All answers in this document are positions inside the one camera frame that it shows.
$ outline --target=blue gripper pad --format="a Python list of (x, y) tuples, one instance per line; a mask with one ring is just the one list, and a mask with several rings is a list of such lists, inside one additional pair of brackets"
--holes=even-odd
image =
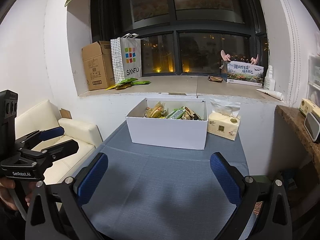
[(77, 202), (80, 206), (89, 202), (107, 168), (107, 155), (104, 153), (98, 153), (89, 166), (84, 169), (86, 176), (82, 181), (80, 181), (80, 184), (78, 184), (76, 190), (76, 194), (78, 195)]
[(39, 134), (39, 139), (42, 141), (47, 141), (62, 135), (64, 135), (64, 128), (59, 126), (59, 127), (41, 132)]
[(210, 157), (210, 167), (229, 202), (238, 206), (241, 203), (240, 187), (236, 184), (233, 177), (229, 174), (228, 169), (216, 154), (212, 154)]

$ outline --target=blue tablecloth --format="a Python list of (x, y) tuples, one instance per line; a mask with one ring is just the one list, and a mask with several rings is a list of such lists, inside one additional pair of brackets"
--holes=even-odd
[[(83, 210), (114, 240), (214, 239), (235, 205), (210, 169), (211, 154), (221, 152), (249, 175), (239, 136), (231, 141), (208, 133), (204, 150), (149, 146), (132, 143), (124, 122), (98, 152), (108, 155), (109, 167)], [(252, 226), (253, 219), (242, 239)]]

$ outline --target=tissue box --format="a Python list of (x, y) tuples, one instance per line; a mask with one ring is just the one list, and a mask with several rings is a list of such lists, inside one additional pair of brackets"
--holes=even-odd
[(228, 63), (228, 83), (262, 87), (263, 67), (245, 62)]
[(312, 112), (315, 108), (318, 108), (316, 104), (308, 99), (303, 98), (299, 110), (304, 116), (306, 116), (307, 113)]
[(235, 140), (240, 124), (240, 117), (233, 118), (224, 114), (212, 112), (208, 118), (207, 132)]

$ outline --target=green snack bag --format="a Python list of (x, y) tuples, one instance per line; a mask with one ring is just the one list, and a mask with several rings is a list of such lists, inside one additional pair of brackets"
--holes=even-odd
[(145, 84), (150, 84), (150, 81), (133, 81), (131, 82), (132, 85), (145, 85)]
[(136, 80), (138, 80), (138, 79), (137, 78), (126, 78), (126, 79), (120, 81), (118, 84), (131, 83), (131, 82), (136, 81)]
[(180, 119), (183, 114), (186, 112), (186, 110), (183, 109), (178, 109), (177, 111), (175, 111), (173, 114), (171, 114), (168, 119)]

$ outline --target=white bottle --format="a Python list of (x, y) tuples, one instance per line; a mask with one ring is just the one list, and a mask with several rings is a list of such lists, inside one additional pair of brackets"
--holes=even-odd
[(272, 78), (272, 66), (269, 65), (269, 68), (267, 70), (267, 75), (264, 78), (263, 89), (274, 91), (275, 85), (276, 85), (276, 81)]

